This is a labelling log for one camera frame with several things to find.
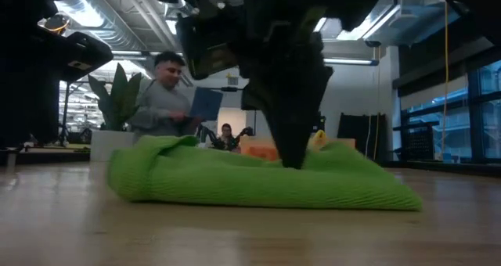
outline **gray sweater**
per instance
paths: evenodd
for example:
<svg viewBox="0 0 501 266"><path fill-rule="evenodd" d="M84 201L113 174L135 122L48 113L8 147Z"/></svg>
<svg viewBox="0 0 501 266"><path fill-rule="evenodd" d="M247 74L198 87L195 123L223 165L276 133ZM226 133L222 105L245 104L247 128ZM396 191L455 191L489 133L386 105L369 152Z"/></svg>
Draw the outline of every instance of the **gray sweater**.
<svg viewBox="0 0 501 266"><path fill-rule="evenodd" d="M136 105L139 108L129 120L135 140L143 135L182 136L195 133L195 129L188 130L188 122L175 123L168 116L170 112L187 115L191 110L189 100L176 89L167 90L156 80L143 79Z"/></svg>

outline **white planter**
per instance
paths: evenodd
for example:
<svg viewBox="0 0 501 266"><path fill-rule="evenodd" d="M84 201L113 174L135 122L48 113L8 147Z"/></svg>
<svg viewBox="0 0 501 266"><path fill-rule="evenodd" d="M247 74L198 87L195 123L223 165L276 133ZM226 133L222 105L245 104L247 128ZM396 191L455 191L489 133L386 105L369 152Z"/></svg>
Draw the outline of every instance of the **white planter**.
<svg viewBox="0 0 501 266"><path fill-rule="evenodd" d="M108 161L115 149L129 148L132 145L134 145L134 133L132 132L93 131L91 161Z"/></svg>

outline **potted plant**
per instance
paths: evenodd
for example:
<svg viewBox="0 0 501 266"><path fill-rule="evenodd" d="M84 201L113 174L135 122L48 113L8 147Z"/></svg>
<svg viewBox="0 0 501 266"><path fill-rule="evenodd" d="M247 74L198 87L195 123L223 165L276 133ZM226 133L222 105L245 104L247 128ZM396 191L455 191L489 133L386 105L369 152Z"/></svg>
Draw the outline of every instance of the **potted plant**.
<svg viewBox="0 0 501 266"><path fill-rule="evenodd" d="M104 117L101 130L92 133L91 161L108 161L115 149L132 146L133 134L127 132L124 126L137 110L135 101L141 80L140 73L128 80L124 68L118 63L111 93L108 94L103 81L88 76L88 83L99 98L98 107Z"/></svg>

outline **wooden table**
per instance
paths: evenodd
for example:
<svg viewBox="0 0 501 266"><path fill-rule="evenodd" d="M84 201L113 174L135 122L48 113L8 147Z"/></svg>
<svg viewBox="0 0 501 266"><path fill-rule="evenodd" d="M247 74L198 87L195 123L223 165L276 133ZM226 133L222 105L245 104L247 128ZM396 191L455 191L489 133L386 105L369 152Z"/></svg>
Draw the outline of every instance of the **wooden table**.
<svg viewBox="0 0 501 266"><path fill-rule="evenodd" d="M424 212L126 203L104 166L0 172L0 265L501 265L501 181L392 171Z"/></svg>

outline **green cloth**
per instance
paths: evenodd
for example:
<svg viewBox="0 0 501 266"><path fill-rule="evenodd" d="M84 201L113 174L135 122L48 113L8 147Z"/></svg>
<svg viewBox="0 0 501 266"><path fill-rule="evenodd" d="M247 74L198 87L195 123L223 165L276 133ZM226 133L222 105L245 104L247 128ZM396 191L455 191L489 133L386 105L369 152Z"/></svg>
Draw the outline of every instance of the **green cloth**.
<svg viewBox="0 0 501 266"><path fill-rule="evenodd" d="M341 143L308 152L302 170L197 148L193 136L142 137L114 152L108 183L129 201L244 207L420 210L394 175Z"/></svg>

